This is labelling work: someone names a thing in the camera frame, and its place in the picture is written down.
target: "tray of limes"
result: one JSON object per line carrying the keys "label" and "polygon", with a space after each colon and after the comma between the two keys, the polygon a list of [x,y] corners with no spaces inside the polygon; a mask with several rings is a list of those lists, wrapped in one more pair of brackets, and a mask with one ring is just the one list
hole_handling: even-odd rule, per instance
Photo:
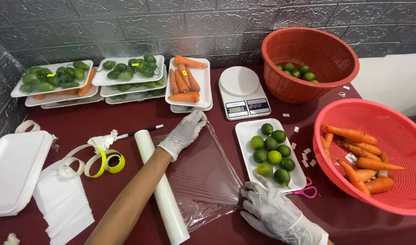
{"label": "tray of limes", "polygon": [[240,122],[235,132],[250,181],[259,183],[255,175],[260,174],[281,192],[306,186],[305,174],[278,120]]}

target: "latex glove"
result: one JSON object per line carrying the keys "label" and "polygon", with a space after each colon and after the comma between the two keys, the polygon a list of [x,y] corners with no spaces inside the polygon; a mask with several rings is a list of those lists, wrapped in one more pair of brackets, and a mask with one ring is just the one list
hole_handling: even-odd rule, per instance
{"label": "latex glove", "polygon": [[329,235],[320,226],[309,221],[302,212],[263,176],[258,179],[266,188],[255,182],[246,182],[248,189],[241,190],[243,203],[249,211],[241,211],[243,218],[267,236],[292,245],[327,245]]}
{"label": "latex glove", "polygon": [[172,156],[172,162],[174,162],[182,149],[188,147],[197,138],[206,123],[205,113],[195,110],[184,117],[158,146],[164,148]]}

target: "orange plastic basket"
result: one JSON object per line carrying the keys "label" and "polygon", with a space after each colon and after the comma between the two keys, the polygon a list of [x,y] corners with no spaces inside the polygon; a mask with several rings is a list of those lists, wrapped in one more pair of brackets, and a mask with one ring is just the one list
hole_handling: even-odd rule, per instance
{"label": "orange plastic basket", "polygon": [[[377,147],[388,153],[392,164],[406,170],[394,170],[394,189],[366,196],[345,178],[345,172],[336,163],[347,151],[339,147],[334,137],[329,152],[332,162],[324,153],[320,136],[325,133],[322,124],[363,130],[377,138]],[[401,215],[416,215],[416,124],[399,112],[384,105],[363,99],[342,99],[327,105],[317,116],[314,125],[313,147],[323,172],[349,195],[380,209]]]}
{"label": "orange plastic basket", "polygon": [[[264,80],[270,93],[288,103],[319,98],[334,87],[351,82],[359,71],[355,52],[336,36],[317,29],[287,27],[270,33],[262,42]],[[309,66],[320,83],[300,80],[276,67],[292,63]]]}

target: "marker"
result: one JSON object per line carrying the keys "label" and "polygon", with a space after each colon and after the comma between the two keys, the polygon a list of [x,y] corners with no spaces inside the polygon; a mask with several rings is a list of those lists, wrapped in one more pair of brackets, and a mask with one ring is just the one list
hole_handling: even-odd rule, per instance
{"label": "marker", "polygon": [[[158,126],[153,126],[153,127],[150,127],[150,128],[144,129],[144,130],[147,130],[147,131],[152,131],[152,130],[156,130],[156,129],[162,128],[163,126],[164,126],[164,124],[161,124],[161,125],[158,125]],[[118,137],[116,138],[116,140],[119,140],[119,139],[124,139],[124,138],[128,138],[129,136],[133,136],[136,132],[138,132],[138,131],[135,131],[135,132],[130,132],[130,133],[127,133],[127,134],[123,134],[123,135],[121,135],[121,136],[118,136]]]}

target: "stack of paper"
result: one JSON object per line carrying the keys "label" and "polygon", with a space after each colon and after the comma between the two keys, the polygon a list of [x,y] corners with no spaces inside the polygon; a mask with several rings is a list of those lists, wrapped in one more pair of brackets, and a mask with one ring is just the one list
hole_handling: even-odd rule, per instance
{"label": "stack of paper", "polygon": [[[64,245],[95,220],[79,176],[64,178],[58,174],[60,161],[42,170],[33,197],[43,218],[51,245]],[[74,170],[65,167],[65,172]]]}
{"label": "stack of paper", "polygon": [[0,138],[0,216],[16,215],[29,203],[51,144],[46,131]]}

